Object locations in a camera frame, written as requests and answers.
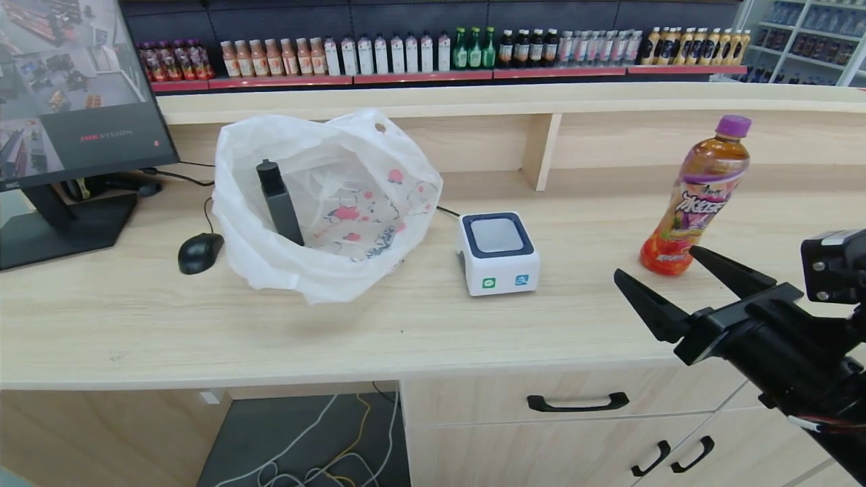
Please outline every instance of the plastic bag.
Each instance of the plastic bag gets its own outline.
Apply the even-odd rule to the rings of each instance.
[[[255,167],[280,167],[301,247],[275,232]],[[348,302],[424,238],[442,178],[375,110],[327,123],[262,115],[223,127],[213,212],[229,266],[255,289],[294,289],[310,304]]]

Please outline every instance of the black handle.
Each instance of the black handle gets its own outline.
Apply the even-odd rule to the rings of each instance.
[[[538,412],[591,412],[591,411],[613,411],[629,404],[629,396],[625,393],[611,393],[608,396],[611,402],[604,406],[588,407],[554,407],[547,404],[544,396],[527,396],[529,409]]]
[[[631,473],[635,475],[635,477],[643,477],[644,475],[652,472],[652,469],[656,468],[661,462],[664,461],[665,458],[670,455],[670,445],[667,441],[662,440],[658,442],[658,450],[661,452],[661,455],[656,459],[655,462],[652,463],[647,470],[641,470],[641,467],[635,465],[631,467]]]
[[[709,455],[709,453],[715,448],[715,442],[709,436],[705,436],[705,437],[701,438],[701,445],[704,446],[704,451],[701,453],[701,455],[698,458],[695,458],[694,462],[692,462],[686,466],[682,466],[682,465],[680,465],[680,462],[676,462],[676,463],[671,464],[670,469],[672,471],[674,471],[674,473],[683,473],[685,471],[688,471],[688,469],[699,464],[701,462],[701,460],[706,458],[707,455]]]

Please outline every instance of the bottle cap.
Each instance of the bottle cap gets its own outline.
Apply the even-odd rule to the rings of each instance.
[[[719,125],[715,128],[715,131],[730,135],[731,137],[746,137],[751,126],[752,119],[739,115],[725,115],[719,120]]]

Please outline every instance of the black mouse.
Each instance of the black mouse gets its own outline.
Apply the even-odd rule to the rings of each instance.
[[[218,233],[200,233],[180,246],[178,266],[184,274],[198,274],[210,269],[223,247],[223,236]]]

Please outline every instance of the surveillance camera feed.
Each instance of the surveillance camera feed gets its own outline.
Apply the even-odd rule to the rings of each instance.
[[[174,154],[116,0],[0,0],[0,147],[0,190]]]

